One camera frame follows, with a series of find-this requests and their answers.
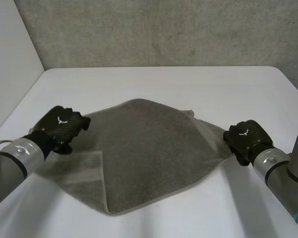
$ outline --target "white wall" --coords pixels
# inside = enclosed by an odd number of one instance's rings
[[[13,0],[0,0],[0,126],[43,72]]]

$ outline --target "cloth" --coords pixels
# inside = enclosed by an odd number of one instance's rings
[[[73,153],[51,154],[37,173],[96,210],[133,211],[191,187],[231,155],[224,130],[193,115],[144,99],[91,113]]]

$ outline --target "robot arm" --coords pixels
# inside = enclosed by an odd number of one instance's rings
[[[231,126],[223,135],[237,161],[254,170],[298,223],[298,136],[291,155],[273,141],[255,121]]]
[[[56,106],[34,127],[33,132],[0,150],[0,202],[41,166],[51,151],[69,154],[69,143],[90,119],[72,109]]]

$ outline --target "black band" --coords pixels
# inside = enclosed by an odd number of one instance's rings
[[[266,184],[266,186],[268,186],[268,185],[267,185],[267,180],[268,180],[269,175],[272,173],[272,171],[273,171],[275,168],[279,167],[280,165],[284,165],[284,164],[288,164],[288,163],[289,163],[289,160],[280,161],[279,163],[275,164],[274,166],[272,166],[272,167],[267,171],[267,173],[266,173],[266,175],[265,175],[265,184]]]
[[[295,175],[293,175],[292,172],[290,172],[290,170],[288,168],[287,168],[287,174],[293,181],[298,183],[298,178]]]
[[[21,169],[24,179],[26,179],[28,177],[28,171],[26,170],[25,166],[21,163],[21,161],[19,161],[16,157],[14,157],[13,155],[11,155],[7,152],[2,152],[2,151],[0,151],[0,155],[6,156],[7,158],[9,158],[13,162],[15,162]]]
[[[52,139],[42,131],[36,131],[32,134],[25,135],[23,138],[33,141],[40,147],[44,155],[44,160],[54,148]]]
[[[255,159],[260,153],[262,153],[265,150],[273,149],[273,148],[274,146],[272,146],[271,144],[264,144],[264,143],[256,144],[250,148],[248,153],[248,159],[252,163],[252,165],[254,165]]]

